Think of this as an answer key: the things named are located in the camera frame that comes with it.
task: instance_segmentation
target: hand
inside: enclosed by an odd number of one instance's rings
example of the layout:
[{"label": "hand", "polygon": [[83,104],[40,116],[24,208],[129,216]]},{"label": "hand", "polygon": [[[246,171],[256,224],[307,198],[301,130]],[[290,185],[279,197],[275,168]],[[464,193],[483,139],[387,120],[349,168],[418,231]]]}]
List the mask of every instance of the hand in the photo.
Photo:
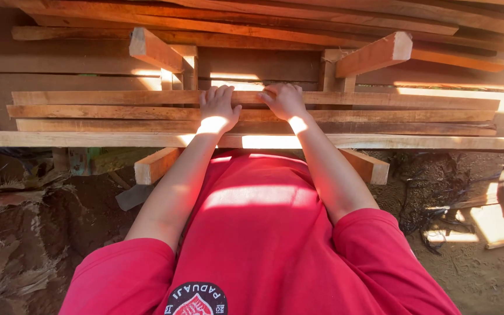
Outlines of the hand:
[{"label": "hand", "polygon": [[231,130],[239,121],[242,105],[231,108],[231,96],[234,86],[212,86],[200,94],[200,113],[202,125],[198,133],[224,134]]},{"label": "hand", "polygon": [[266,86],[264,91],[276,94],[275,99],[267,93],[259,93],[258,97],[269,106],[277,118],[289,121],[293,117],[303,118],[307,114],[300,86],[279,83]]}]

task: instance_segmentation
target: right hand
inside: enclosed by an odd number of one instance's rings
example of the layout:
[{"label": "right hand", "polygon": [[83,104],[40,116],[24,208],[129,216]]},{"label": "right hand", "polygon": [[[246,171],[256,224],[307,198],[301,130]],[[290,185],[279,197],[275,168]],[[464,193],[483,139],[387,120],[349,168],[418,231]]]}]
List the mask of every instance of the right hand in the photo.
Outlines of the right hand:
[{"label": "right hand", "polygon": [[302,100],[300,86],[279,83],[266,86],[264,91],[270,91],[276,95],[274,99],[267,93],[258,93],[258,98],[268,105],[277,118],[289,121],[293,117],[303,118],[308,113]]}]

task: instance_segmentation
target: person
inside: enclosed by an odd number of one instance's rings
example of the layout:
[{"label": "person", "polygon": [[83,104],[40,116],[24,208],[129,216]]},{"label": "person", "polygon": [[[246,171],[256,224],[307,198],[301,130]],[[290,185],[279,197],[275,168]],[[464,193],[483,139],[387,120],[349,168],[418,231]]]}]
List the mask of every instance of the person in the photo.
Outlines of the person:
[{"label": "person", "polygon": [[211,159],[239,120],[233,90],[201,94],[195,137],[125,240],[76,268],[60,314],[460,314],[299,86],[258,97],[290,124],[307,163],[244,150]]}]

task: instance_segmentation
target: red t-shirt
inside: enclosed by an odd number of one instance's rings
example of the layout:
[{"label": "red t-shirt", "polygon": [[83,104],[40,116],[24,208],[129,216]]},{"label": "red t-shirt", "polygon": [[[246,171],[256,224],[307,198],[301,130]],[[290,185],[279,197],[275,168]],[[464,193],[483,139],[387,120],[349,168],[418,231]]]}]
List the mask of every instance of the red t-shirt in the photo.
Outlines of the red t-shirt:
[{"label": "red t-shirt", "polygon": [[306,163],[232,151],[211,160],[178,261],[156,239],[94,251],[65,314],[460,314],[389,213],[331,225]]}]

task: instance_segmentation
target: red shirt sleeve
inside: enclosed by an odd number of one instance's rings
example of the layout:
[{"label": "red shirt sleeve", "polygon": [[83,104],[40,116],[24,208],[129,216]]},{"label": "red shirt sleeve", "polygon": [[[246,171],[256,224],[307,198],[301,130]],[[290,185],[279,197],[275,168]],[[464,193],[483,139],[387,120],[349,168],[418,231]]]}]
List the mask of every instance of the red shirt sleeve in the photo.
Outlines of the red shirt sleeve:
[{"label": "red shirt sleeve", "polygon": [[60,315],[150,314],[173,273],[174,253],[163,241],[140,238],[100,248],[75,269]]},{"label": "red shirt sleeve", "polygon": [[336,250],[394,296],[411,314],[460,314],[419,263],[398,221],[388,212],[360,209],[334,227]]}]

